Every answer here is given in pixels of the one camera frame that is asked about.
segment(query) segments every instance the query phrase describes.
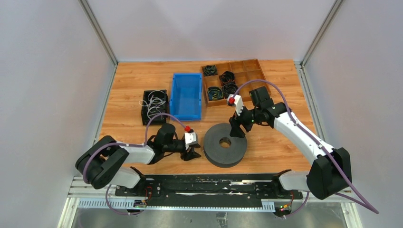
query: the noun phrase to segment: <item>gray floor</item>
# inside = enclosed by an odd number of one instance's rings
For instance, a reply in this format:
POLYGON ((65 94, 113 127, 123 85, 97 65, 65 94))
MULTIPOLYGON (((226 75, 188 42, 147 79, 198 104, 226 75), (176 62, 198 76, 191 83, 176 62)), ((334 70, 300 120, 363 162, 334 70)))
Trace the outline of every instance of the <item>gray floor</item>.
MULTIPOLYGON (((294 202, 294 209, 299 202, 294 202)), ((339 203, 308 203, 299 213, 281 220, 273 213, 147 210, 137 216, 109 209, 78 209, 74 228, 347 228, 339 203)))

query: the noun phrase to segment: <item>gray ring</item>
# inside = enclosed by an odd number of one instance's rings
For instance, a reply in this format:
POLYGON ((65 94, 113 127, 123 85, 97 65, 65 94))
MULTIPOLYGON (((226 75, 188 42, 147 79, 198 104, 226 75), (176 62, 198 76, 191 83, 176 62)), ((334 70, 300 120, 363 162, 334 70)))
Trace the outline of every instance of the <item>gray ring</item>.
POLYGON ((229 168, 238 164, 246 153, 248 142, 246 138, 230 136, 231 125, 219 123, 211 127, 204 136, 204 154, 215 166, 229 168), (220 145, 221 139, 230 141, 229 148, 220 145))

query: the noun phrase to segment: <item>wooden tabletop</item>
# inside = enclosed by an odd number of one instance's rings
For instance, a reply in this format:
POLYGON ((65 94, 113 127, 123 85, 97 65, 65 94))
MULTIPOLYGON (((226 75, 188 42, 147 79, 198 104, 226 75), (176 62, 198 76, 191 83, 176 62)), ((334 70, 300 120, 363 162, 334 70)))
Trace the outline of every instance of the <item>wooden tabletop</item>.
MULTIPOLYGON (((125 143, 143 143, 145 126, 141 120, 141 106, 144 90, 166 89, 171 94, 174 73, 199 73, 201 66, 219 63, 220 61, 184 61, 184 62, 131 62, 119 63, 111 94, 102 123, 100 138, 111 135, 125 143)), ((315 132, 311 116, 302 92, 301 84, 292 60, 260 60, 260 65, 268 81, 276 84, 284 93, 289 106, 310 130, 315 132)), ((272 89, 274 103, 281 102, 280 95, 272 89)), ((252 102, 245 102, 252 108, 252 102)), ((201 121, 185 122, 195 130, 199 144, 203 146, 204 134, 219 123, 228 123, 234 108, 229 106, 202 106, 201 121)), ((176 132, 181 137, 183 128, 175 121, 176 132)), ((156 134, 159 126, 151 126, 148 137, 156 134)), ((143 174, 179 174, 179 173, 262 173, 280 172, 285 169, 307 171, 309 163, 303 154, 280 132, 265 127, 253 126, 246 134, 248 150, 242 161, 232 168, 219 168, 212 165, 202 152, 196 149, 201 158, 183 161, 175 153, 154 165, 127 164, 134 166, 143 174)))

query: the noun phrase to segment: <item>wooden box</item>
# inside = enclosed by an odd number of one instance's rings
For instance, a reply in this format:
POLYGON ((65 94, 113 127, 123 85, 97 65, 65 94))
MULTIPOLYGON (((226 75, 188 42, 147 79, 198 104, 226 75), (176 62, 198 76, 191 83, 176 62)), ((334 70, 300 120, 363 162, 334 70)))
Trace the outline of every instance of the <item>wooden box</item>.
MULTIPOLYGON (((218 106, 218 105, 226 105, 227 100, 209 100, 208 88, 212 86, 216 86, 221 88, 222 85, 219 76, 222 75, 225 71, 231 71, 235 75, 235 84, 237 87, 240 87, 247 81, 253 79, 264 79, 266 80, 262 68, 260 67, 259 61, 257 59, 243 60, 243 61, 234 61, 229 63, 219 63, 215 64, 217 68, 217 75, 212 76, 204 76, 204 68, 206 66, 202 66, 201 73, 203 74, 203 90, 206 98, 207 106, 218 106)), ((249 91, 253 89, 257 89, 259 87, 265 86, 271 95, 271 91, 269 85, 264 82, 252 82, 244 86, 239 95, 242 97, 243 101, 250 101, 251 98, 249 96, 249 91)))

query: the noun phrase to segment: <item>blue plastic tray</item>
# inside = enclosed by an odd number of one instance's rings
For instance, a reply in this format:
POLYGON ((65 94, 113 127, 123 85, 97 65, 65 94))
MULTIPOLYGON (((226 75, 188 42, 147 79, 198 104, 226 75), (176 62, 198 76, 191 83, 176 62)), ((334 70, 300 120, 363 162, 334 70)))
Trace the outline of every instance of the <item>blue plastic tray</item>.
POLYGON ((179 120, 202 118, 202 74, 174 74, 172 80, 170 113, 179 120))

